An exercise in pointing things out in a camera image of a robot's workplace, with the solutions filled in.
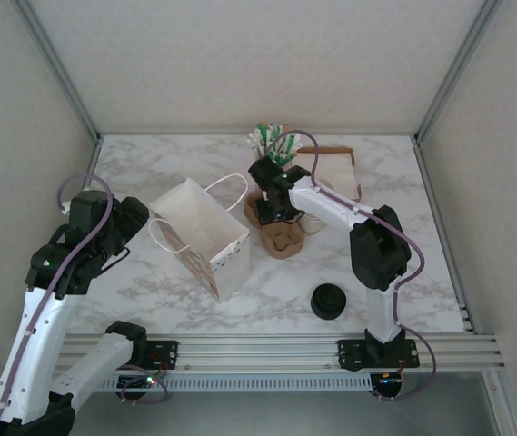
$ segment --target white marble table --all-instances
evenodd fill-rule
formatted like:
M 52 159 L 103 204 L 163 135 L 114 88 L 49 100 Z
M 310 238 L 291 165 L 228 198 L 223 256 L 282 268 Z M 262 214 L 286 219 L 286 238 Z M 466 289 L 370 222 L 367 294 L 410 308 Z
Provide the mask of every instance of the white marble table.
M 404 231 L 425 252 L 425 272 L 403 287 L 400 314 L 420 332 L 463 332 L 422 178 L 407 137 L 318 136 L 322 145 L 354 149 L 362 203 L 390 205 Z M 202 187 L 229 173 L 247 174 L 252 155 L 242 135 L 107 136 L 95 173 L 117 198 L 150 203 L 186 177 Z M 240 184 L 213 190 L 219 203 L 232 203 Z M 218 302 L 173 254 L 160 249 L 143 229 L 128 244 L 128 259 L 93 281 L 71 333 L 101 333 L 115 320 L 136 322 L 150 333 L 252 334 L 362 332 L 367 323 L 366 291 L 355 279 L 346 234 L 324 228 L 307 236 L 303 250 L 278 261 L 269 257 L 260 233 L 250 228 L 251 277 L 231 299 Z M 411 269 L 417 258 L 410 261 Z M 311 312 L 313 289 L 325 282 L 342 287 L 347 307 L 334 321 Z

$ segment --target white paper bag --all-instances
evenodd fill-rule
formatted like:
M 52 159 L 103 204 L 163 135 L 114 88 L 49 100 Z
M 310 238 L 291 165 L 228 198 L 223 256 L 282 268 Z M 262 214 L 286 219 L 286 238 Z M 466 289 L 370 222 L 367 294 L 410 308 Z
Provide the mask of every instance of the white paper bag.
M 244 193 L 227 211 L 207 191 L 231 176 L 242 177 Z M 229 298 L 250 275 L 250 231 L 235 220 L 232 210 L 248 192 L 240 174 L 230 174 L 205 190 L 191 179 L 149 204 L 154 219 L 151 237 L 175 253 L 184 266 L 218 299 Z M 158 222 L 173 250 L 155 239 L 151 225 Z

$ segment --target white wall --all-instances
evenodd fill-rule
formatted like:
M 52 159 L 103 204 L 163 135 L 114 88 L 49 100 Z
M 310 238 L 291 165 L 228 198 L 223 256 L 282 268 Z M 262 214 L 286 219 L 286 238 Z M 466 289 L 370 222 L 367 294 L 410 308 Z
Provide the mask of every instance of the white wall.
M 411 133 L 482 0 L 33 0 L 102 132 Z
M 517 1 L 506 0 L 423 144 L 468 299 L 517 389 Z
M 0 0 L 0 372 L 30 256 L 63 221 L 55 190 L 90 144 L 9 2 Z

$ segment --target purple cable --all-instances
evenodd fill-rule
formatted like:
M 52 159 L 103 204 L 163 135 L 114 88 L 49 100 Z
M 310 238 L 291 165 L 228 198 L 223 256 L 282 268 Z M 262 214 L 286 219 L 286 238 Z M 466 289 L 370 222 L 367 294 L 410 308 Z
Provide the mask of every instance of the purple cable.
M 58 281 L 62 277 L 62 274 L 65 272 L 66 267 L 68 264 L 74 259 L 74 257 L 87 245 L 91 239 L 93 239 L 97 233 L 103 228 L 104 224 L 106 223 L 106 220 L 108 220 L 111 211 L 113 210 L 113 194 L 111 193 L 111 189 L 109 188 L 109 185 L 106 184 L 106 182 L 101 179 L 100 177 L 92 174 L 75 174 L 70 177 L 68 177 L 66 180 L 64 180 L 60 187 L 58 188 L 58 193 L 56 194 L 56 203 L 58 204 L 58 208 L 63 210 L 64 207 L 62 206 L 62 194 L 65 189 L 65 187 L 72 182 L 74 179 L 92 179 L 100 183 L 104 191 L 106 192 L 106 209 L 104 210 L 103 218 L 101 218 L 101 221 L 96 225 L 96 227 L 85 236 L 85 238 L 78 244 L 76 247 L 65 257 L 62 264 L 56 270 L 56 274 L 50 284 L 48 285 L 48 289 L 46 289 L 46 292 L 44 296 L 42 297 L 42 300 L 38 304 L 38 307 L 36 308 L 34 314 L 32 315 L 32 318 L 30 319 L 30 322 L 28 323 L 28 326 L 26 327 L 27 332 L 33 332 L 34 328 L 38 322 L 38 319 L 40 318 L 40 315 L 42 314 L 42 311 L 44 310 L 45 306 L 48 304 L 48 300 L 52 297 L 52 292 L 54 291 L 56 285 L 58 284 Z M 20 342 L 20 345 L 17 349 L 17 352 L 15 353 L 14 361 L 12 362 L 12 367 L 10 368 L 10 371 L 7 376 L 7 380 L 5 381 L 5 387 L 4 392 L 2 393 L 2 397 L 0 398 L 0 404 L 7 404 L 8 399 L 10 397 L 10 393 L 12 390 L 12 386 L 14 386 L 15 376 L 17 375 L 18 368 L 20 367 L 20 363 L 22 361 L 22 358 L 24 356 L 25 349 L 28 345 L 28 342 L 30 341 L 30 338 L 32 337 L 31 334 L 25 334 L 22 338 L 22 341 Z M 4 413 L 4 408 L 0 409 L 0 419 L 2 418 L 2 414 Z
M 149 373 L 149 371 L 146 370 L 145 368 L 141 368 L 140 366 L 137 366 L 137 365 L 123 365 L 122 367 L 119 368 L 119 370 L 135 370 L 135 371 L 142 372 L 147 377 L 153 377 L 154 379 L 156 379 L 157 383 L 159 383 L 159 385 L 164 390 L 164 397 L 161 400 L 151 400 L 151 401 L 139 400 L 139 402 L 137 402 L 137 400 L 135 400 L 135 401 L 133 401 L 133 404 L 147 404 L 147 405 L 161 404 L 162 402 L 166 401 L 169 398 L 169 391 L 167 390 L 167 386 L 165 386 L 165 383 L 161 380 L 161 378 L 159 376 Z M 126 398 L 124 397 L 124 392 L 126 391 L 126 389 L 129 386 L 131 386 L 133 383 L 138 382 L 141 379 L 142 379 L 142 377 L 135 377 L 134 379 L 131 379 L 127 383 L 124 384 L 123 389 L 121 390 L 121 400 L 126 401 Z
M 328 191 L 325 191 L 323 189 L 323 187 L 320 186 L 316 182 L 316 179 L 314 178 L 314 172 L 316 171 L 316 165 L 319 163 L 319 144 L 316 142 L 316 139 L 314 139 L 314 136 L 312 136 L 308 132 L 305 132 L 304 130 L 299 130 L 299 129 L 293 129 L 293 130 L 289 130 L 287 132 L 284 132 L 283 134 L 278 136 L 276 139 L 274 139 L 270 143 L 270 146 L 268 147 L 266 155 L 268 155 L 268 153 L 270 153 L 270 150 L 272 149 L 272 147 L 274 146 L 274 144 L 278 140 L 280 140 L 281 138 L 284 138 L 288 134 L 303 134 L 304 136 L 308 137 L 311 141 L 313 141 L 313 144 L 314 144 L 314 162 L 313 162 L 313 169 L 311 170 L 311 183 L 313 184 L 313 186 L 317 186 L 320 189 L 320 193 L 322 193 L 324 196 L 330 198 L 331 200 L 335 201 L 336 203 L 340 204 L 341 206 L 344 206 L 347 209 L 352 210 L 354 204 L 347 203 L 345 200 L 343 200 L 343 199 L 333 195 L 332 193 L 329 193 Z M 432 373 L 430 374 L 430 378 L 428 379 L 428 381 L 423 386 L 421 386 L 420 388 L 416 389 L 415 391 L 406 393 L 405 395 L 398 396 L 398 397 L 390 397 L 391 401 L 406 400 L 408 398 L 411 398 L 411 397 L 417 395 L 421 391 L 424 391 L 425 389 L 427 389 L 433 383 L 433 378 L 436 375 L 436 369 L 437 369 L 436 356 L 433 353 L 433 349 L 430 346 L 430 344 L 425 340 L 425 338 L 423 336 L 421 336 L 421 334 L 419 334 L 415 330 L 410 329 L 409 327 L 406 327 L 403 324 L 401 324 L 400 323 L 400 318 L 399 318 L 399 316 L 397 314 L 397 301 L 398 301 L 398 297 L 399 297 L 399 289 L 402 287 L 403 284 L 408 283 L 409 281 L 413 280 L 418 275 L 420 275 L 420 273 L 422 273 L 423 268 L 425 267 L 425 257 L 423 256 L 423 252 L 420 249 L 420 247 L 414 241 L 412 241 L 403 232 L 400 232 L 398 229 L 393 227 L 391 224 L 389 224 L 386 221 L 382 220 L 381 218 L 373 215 L 372 213 L 368 213 L 368 212 L 366 212 L 364 210 L 361 210 L 361 209 L 359 209 L 357 211 L 357 213 L 360 213 L 361 215 L 363 215 L 366 218 L 374 220 L 376 223 L 382 225 L 383 227 L 385 227 L 386 229 L 388 229 L 392 233 L 394 233 L 397 236 L 399 236 L 400 238 L 402 238 L 404 241 L 406 241 L 408 244 L 410 244 L 412 246 L 412 248 L 418 254 L 418 257 L 420 258 L 420 266 L 418 267 L 418 269 L 415 270 L 414 272 L 412 272 L 410 275 L 408 275 L 404 279 L 401 279 L 395 285 L 395 287 L 393 288 L 393 319 L 395 320 L 395 323 L 398 324 L 402 330 L 411 333 L 412 335 L 416 336 L 420 341 L 422 341 L 422 343 L 425 345 L 426 349 L 428 350 L 428 353 L 430 353 L 430 357 L 432 358 Z

